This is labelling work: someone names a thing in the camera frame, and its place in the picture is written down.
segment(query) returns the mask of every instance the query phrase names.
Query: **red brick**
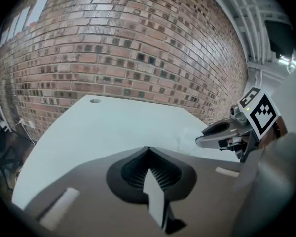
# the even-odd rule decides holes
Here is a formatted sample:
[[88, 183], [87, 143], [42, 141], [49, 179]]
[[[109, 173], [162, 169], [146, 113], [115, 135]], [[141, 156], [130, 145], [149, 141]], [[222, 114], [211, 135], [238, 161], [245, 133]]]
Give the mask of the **red brick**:
[[115, 76], [115, 77], [124, 77], [125, 76], [125, 69], [108, 67], [107, 68], [107, 75]]
[[102, 74], [105, 75], [106, 67], [101, 65], [89, 65], [89, 64], [73, 64], [71, 66], [72, 72], [78, 73], [90, 73], [90, 74]]
[[31, 68], [31, 74], [37, 74], [37, 67]]
[[53, 46], [54, 43], [55, 43], [55, 39], [48, 39], [48, 40], [44, 41], [43, 46], [44, 46], [44, 47]]
[[99, 4], [96, 7], [96, 10], [112, 10], [113, 9], [113, 5], [108, 5], [108, 4]]
[[105, 86], [104, 93], [112, 94], [112, 95], [121, 95], [122, 88], [121, 87], [113, 87], [113, 86]]
[[59, 49], [60, 53], [72, 53], [73, 52], [73, 45], [65, 45], [65, 46], [61, 46]]
[[164, 40], [165, 39], [165, 34], [157, 31], [157, 30], [153, 30], [153, 29], [147, 29], [147, 34], [153, 38], [156, 38], [158, 40]]
[[79, 74], [78, 81], [94, 82], [94, 75], [90, 75], [90, 74]]
[[27, 77], [27, 81], [40, 81], [41, 77], [40, 75], [32, 75]]
[[139, 82], [139, 81], [134, 81], [133, 88], [148, 91], [150, 88], [150, 84], [144, 83], [144, 82]]
[[118, 47], [111, 47], [110, 55], [120, 56], [124, 58], [128, 58], [131, 51], [123, 48]]
[[145, 92], [145, 98], [146, 99], [153, 100], [154, 96], [155, 96], [155, 94], [153, 94], [153, 93]]
[[90, 25], [106, 25], [108, 21], [107, 18], [92, 18]]
[[58, 89], [70, 89], [70, 82], [58, 82]]
[[128, 21], [132, 21], [135, 23], [139, 22], [139, 16], [136, 16], [133, 14], [123, 13], [120, 18]]
[[161, 50], [149, 45], [142, 45], [142, 52], [159, 57]]
[[64, 36], [59, 37], [55, 41], [55, 45], [69, 44], [69, 43], [81, 43], [83, 36]]
[[85, 35], [84, 43], [100, 43], [102, 36], [100, 35]]
[[103, 93], [103, 85], [98, 84], [88, 84], [88, 83], [72, 83], [71, 90]]
[[131, 2], [129, 1], [127, 3], [127, 6], [139, 9], [139, 10], [144, 10], [146, 8], [146, 6], [144, 4], [138, 3], [138, 2]]
[[81, 54], [79, 57], [79, 62], [85, 62], [85, 63], [95, 63], [97, 60], [97, 55], [96, 54]]
[[68, 19], [75, 19], [75, 18], [82, 18], [83, 17], [83, 12], [79, 11], [79, 12], [73, 12], [68, 15]]
[[[15, 11], [35, 0], [27, 3], [20, 0]], [[203, 5], [206, 17], [214, 15], [211, 24], [204, 24], [208, 18], [202, 13], [194, 16], [194, 4]], [[95, 54], [99, 44], [102, 50], [97, 47], [100, 54]], [[143, 61], [138, 53], [145, 55]], [[105, 76], [111, 78], [110, 82], [103, 81]], [[44, 81], [50, 77], [51, 82]], [[24, 28], [0, 48], [3, 111], [7, 120], [14, 122], [4, 90], [9, 86], [16, 100], [26, 104], [14, 112], [35, 122], [36, 129], [30, 133], [36, 139], [76, 102], [51, 97], [50, 90], [72, 90], [80, 99], [92, 93], [121, 96], [127, 88], [137, 100], [143, 91], [142, 100], [182, 106], [209, 124], [228, 115], [230, 105], [241, 97], [246, 80], [239, 39], [223, 11], [213, 6], [213, 0], [48, 0], [39, 22]], [[31, 92], [21, 88], [23, 83], [30, 83], [35, 94], [44, 90], [45, 97], [28, 95]], [[41, 89], [42, 84], [48, 89]], [[159, 93], [161, 88], [165, 89], [163, 94]], [[186, 95], [197, 97], [197, 103], [185, 100]]]
[[167, 88], [170, 88], [172, 89], [173, 88], [173, 85], [174, 85], [174, 82], [173, 81], [170, 81], [170, 80], [166, 80], [166, 79], [160, 79], [159, 80], [159, 84], [163, 87], [167, 87]]
[[60, 98], [59, 105], [60, 106], [71, 106], [71, 99]]
[[73, 26], [73, 27], [67, 27], [64, 30], [63, 35], [72, 35], [72, 34], [77, 34], [78, 33], [78, 26]]
[[41, 75], [41, 80], [42, 81], [51, 81], [51, 74], [47, 74], [47, 75]]
[[70, 72], [70, 64], [58, 64], [58, 72]]
[[135, 40], [152, 45], [154, 47], [160, 48], [160, 49], [167, 51], [167, 52], [170, 50], [169, 44], [161, 42], [159, 40], [156, 40], [156, 39], [149, 37], [147, 35], [144, 35], [144, 34], [136, 33]]
[[165, 95], [156, 95], [154, 97], [155, 101], [157, 102], [164, 102], [167, 103], [169, 101], [169, 96], [165, 96]]

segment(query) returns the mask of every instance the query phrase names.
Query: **white strip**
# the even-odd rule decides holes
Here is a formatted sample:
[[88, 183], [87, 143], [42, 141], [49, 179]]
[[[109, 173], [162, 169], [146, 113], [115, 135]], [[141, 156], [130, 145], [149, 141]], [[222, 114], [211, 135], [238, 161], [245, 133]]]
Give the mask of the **white strip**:
[[7, 29], [5, 32], [3, 32], [1, 34], [0, 47], [2, 47], [4, 45], [4, 43], [6, 42], [6, 38], [8, 37], [8, 32], [9, 32], [9, 29]]
[[43, 12], [46, 3], [47, 3], [47, 0], [37, 0], [36, 1], [28, 20], [26, 21], [25, 26], [29, 26], [30, 23], [34, 23], [39, 20], [39, 17], [41, 15], [41, 13]]
[[74, 188], [67, 188], [54, 206], [43, 216], [40, 223], [51, 231], [55, 230], [79, 194], [80, 191]]
[[238, 177], [238, 175], [239, 175], [239, 172], [231, 171], [231, 170], [228, 170], [225, 168], [220, 168], [220, 167], [217, 167], [215, 169], [215, 172], [219, 173], [219, 174], [226, 175], [226, 176], [231, 176], [231, 177]]
[[14, 36], [17, 35], [17, 33], [22, 31], [25, 20], [26, 20], [26, 17], [27, 17], [27, 15], [29, 13], [29, 10], [30, 10], [30, 7], [27, 7], [24, 10], [22, 10], [21, 15], [19, 17], [19, 21], [18, 21], [18, 23], [16, 24], [16, 27], [15, 27]]
[[150, 169], [145, 177], [143, 192], [149, 196], [150, 215], [154, 218], [159, 227], [162, 227], [164, 192]]
[[13, 21], [12, 21], [12, 24], [11, 24], [11, 27], [10, 27], [10, 30], [9, 30], [9, 34], [8, 34], [8, 40], [13, 38], [13, 36], [14, 36], [15, 26], [16, 26], [16, 23], [18, 22], [19, 17], [20, 17], [20, 14], [15, 16]]

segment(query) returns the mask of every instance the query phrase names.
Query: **black vent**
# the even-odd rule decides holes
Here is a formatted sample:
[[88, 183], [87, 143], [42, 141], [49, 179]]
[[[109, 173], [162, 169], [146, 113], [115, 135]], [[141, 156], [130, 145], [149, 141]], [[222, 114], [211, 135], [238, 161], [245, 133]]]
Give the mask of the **black vent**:
[[143, 190], [144, 180], [149, 169], [162, 190], [177, 183], [182, 176], [178, 167], [150, 150], [127, 163], [122, 168], [121, 175], [129, 185]]

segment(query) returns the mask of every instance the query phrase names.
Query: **white block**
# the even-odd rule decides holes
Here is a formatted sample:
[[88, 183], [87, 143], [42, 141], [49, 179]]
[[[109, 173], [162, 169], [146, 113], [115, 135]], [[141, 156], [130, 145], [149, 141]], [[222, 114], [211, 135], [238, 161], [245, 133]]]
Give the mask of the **white block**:
[[43, 12], [46, 3], [47, 3], [47, 0], [37, 0], [36, 1], [28, 20], [26, 21], [25, 26], [29, 26], [30, 23], [37, 22], [39, 20], [39, 17], [41, 15], [41, 13]]
[[30, 7], [25, 8], [22, 10], [21, 15], [19, 17], [18, 23], [16, 24], [15, 30], [14, 30], [14, 35], [16, 35], [18, 32], [21, 32], [26, 20], [26, 17], [29, 13]]
[[248, 119], [259, 140], [268, 132], [279, 116], [271, 97], [258, 87], [252, 87], [238, 101], [238, 106]]

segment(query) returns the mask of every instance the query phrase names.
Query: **table surface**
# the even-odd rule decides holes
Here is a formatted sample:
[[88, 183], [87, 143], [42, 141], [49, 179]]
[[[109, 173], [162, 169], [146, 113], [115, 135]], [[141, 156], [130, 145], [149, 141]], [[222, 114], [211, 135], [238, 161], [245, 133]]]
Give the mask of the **table surface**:
[[[100, 102], [91, 103], [92, 99]], [[16, 182], [12, 202], [24, 209], [40, 191], [74, 167], [137, 147], [239, 161], [232, 151], [197, 147], [195, 138], [206, 127], [183, 108], [86, 95], [63, 113], [33, 148]]]

